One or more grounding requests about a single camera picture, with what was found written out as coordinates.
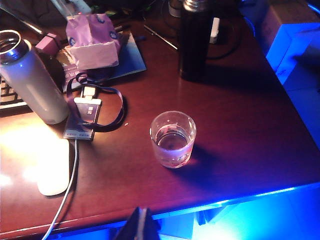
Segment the water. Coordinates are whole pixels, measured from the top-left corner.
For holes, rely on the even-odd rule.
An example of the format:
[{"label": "water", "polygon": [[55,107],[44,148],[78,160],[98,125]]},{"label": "water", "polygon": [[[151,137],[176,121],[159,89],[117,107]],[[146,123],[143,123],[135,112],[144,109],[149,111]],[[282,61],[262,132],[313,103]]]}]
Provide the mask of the water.
[{"label": "water", "polygon": [[167,168],[179,168],[185,165],[192,151],[190,138],[186,131],[176,124],[163,126],[155,136],[157,156]]}]

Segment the white thermos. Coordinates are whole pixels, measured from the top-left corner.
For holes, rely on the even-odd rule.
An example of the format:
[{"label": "white thermos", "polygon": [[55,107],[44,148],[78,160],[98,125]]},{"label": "white thermos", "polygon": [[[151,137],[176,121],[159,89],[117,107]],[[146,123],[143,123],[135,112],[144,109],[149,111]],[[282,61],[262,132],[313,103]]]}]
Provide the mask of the white thermos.
[{"label": "white thermos", "polygon": [[29,41],[14,30],[0,31],[0,75],[46,124],[58,124],[68,105]]}]

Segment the blue book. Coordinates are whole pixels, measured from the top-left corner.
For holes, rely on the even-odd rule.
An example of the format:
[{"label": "blue book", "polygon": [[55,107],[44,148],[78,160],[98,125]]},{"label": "blue book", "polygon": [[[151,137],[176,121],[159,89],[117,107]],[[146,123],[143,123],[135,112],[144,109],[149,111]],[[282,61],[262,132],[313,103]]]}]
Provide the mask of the blue book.
[{"label": "blue book", "polygon": [[[70,63],[71,56],[68,53],[68,51],[64,49],[63,52],[65,55],[69,55],[68,63],[66,64],[65,60],[62,62],[64,75],[65,75],[65,82],[62,86],[62,89],[63,89],[63,92],[65,93],[67,90],[67,84],[69,80],[74,78],[78,73],[88,72],[88,70],[78,69],[74,63]],[[111,70],[112,72],[111,76],[108,77],[107,79],[104,79],[103,82],[104,81],[107,82],[108,80],[120,78],[129,74],[142,72],[147,69],[145,62],[140,54],[140,51],[137,47],[137,44],[131,32],[128,34],[127,41],[124,43],[124,45],[122,46],[119,52],[118,59],[119,59],[118,66],[114,66],[111,68],[108,68],[108,67],[100,68],[102,69],[102,71],[100,70],[98,71],[98,72],[102,72],[102,75],[101,73],[98,73],[98,75],[101,75],[101,77],[103,78],[105,78],[106,75],[108,75],[108,70]],[[80,83],[74,81],[72,84],[72,89],[77,89],[80,86],[81,86]]]}]

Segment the power cord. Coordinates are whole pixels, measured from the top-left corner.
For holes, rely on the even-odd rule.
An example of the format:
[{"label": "power cord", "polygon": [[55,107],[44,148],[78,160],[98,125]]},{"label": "power cord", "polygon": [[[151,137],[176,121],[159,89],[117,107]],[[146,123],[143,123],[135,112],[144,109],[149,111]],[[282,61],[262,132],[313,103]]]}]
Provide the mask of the power cord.
[{"label": "power cord", "polygon": [[209,60],[222,59],[222,58],[232,54],[239,47],[239,45],[241,43],[241,40],[242,40],[242,32],[239,31],[238,34],[237,34],[235,25],[233,24],[233,22],[231,20],[228,19],[228,15],[225,13],[225,11],[222,9],[222,7],[219,6],[219,4],[217,4],[217,3],[215,3],[215,7],[220,12],[221,16],[224,17],[224,19],[230,24],[234,40],[233,40],[233,44],[229,48],[229,50],[227,50],[226,52],[222,53],[221,55],[207,56],[206,58],[209,59]]},{"label": "power cord", "polygon": [[49,229],[46,231],[45,235],[42,237],[41,240],[46,240],[47,237],[52,232],[52,230],[54,228],[54,225],[55,225],[55,223],[57,221],[57,218],[60,215],[63,206],[65,205],[65,202],[67,200],[67,196],[68,196],[68,194],[70,192],[70,189],[71,189],[71,186],[72,186],[72,184],[74,182],[76,169],[77,169],[77,165],[78,165],[78,158],[79,158],[78,157],[79,156],[79,147],[78,147],[78,140],[77,139],[74,140],[74,152],[75,152],[74,153],[74,163],[73,163],[73,169],[72,169],[72,174],[71,174],[71,178],[70,178],[70,181],[69,181],[69,185],[68,185],[68,187],[67,187],[67,189],[65,191],[65,194],[64,194],[64,197],[63,197],[62,202],[60,204],[60,207],[59,207],[58,211],[56,212],[56,214],[55,214],[55,216],[54,216],[54,218],[53,218],[53,220],[52,220],[52,222],[51,222],[51,224],[49,226]]},{"label": "power cord", "polygon": [[253,24],[253,22],[246,16],[243,16],[243,18],[246,21],[246,23],[251,27],[253,36],[256,37],[256,27]]}]

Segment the wooden desk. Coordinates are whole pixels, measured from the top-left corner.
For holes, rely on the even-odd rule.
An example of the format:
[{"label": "wooden desk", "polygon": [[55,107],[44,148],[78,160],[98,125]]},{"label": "wooden desk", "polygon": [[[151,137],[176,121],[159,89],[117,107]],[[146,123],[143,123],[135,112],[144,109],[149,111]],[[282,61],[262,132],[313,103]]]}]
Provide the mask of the wooden desk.
[{"label": "wooden desk", "polygon": [[[245,22],[233,21],[243,31],[240,46],[208,61],[203,82],[180,79],[178,53],[146,32],[142,22],[133,22],[134,35],[147,37],[138,43],[147,71],[112,83],[127,101],[123,125],[79,143],[76,189],[58,220],[60,231],[123,221],[137,206],[161,216],[318,185],[316,145]],[[99,97],[99,122],[107,123],[120,103],[113,95]],[[191,160],[179,169],[156,162],[149,137],[153,118],[168,110],[185,112],[197,126]],[[0,124],[1,183],[6,183],[0,238],[39,237],[62,196],[41,195],[32,169],[35,159],[46,157],[40,155],[42,144],[60,138],[64,123],[50,127],[25,113],[2,117]]]}]

